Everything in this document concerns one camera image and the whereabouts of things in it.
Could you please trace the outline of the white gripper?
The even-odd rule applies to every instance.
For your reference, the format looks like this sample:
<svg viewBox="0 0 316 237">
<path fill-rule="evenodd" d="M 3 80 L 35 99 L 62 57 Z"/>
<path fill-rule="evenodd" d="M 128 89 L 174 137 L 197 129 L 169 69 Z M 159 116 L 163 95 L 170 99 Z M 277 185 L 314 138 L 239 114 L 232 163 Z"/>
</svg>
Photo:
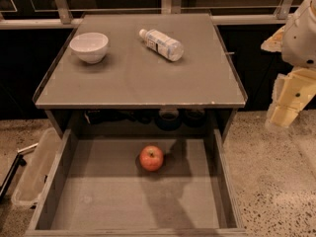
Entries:
<svg viewBox="0 0 316 237">
<path fill-rule="evenodd" d="M 267 112 L 268 123 L 289 127 L 316 96 L 316 0 L 304 0 L 261 49 L 281 52 L 285 62 L 297 66 L 277 76 Z"/>
</svg>

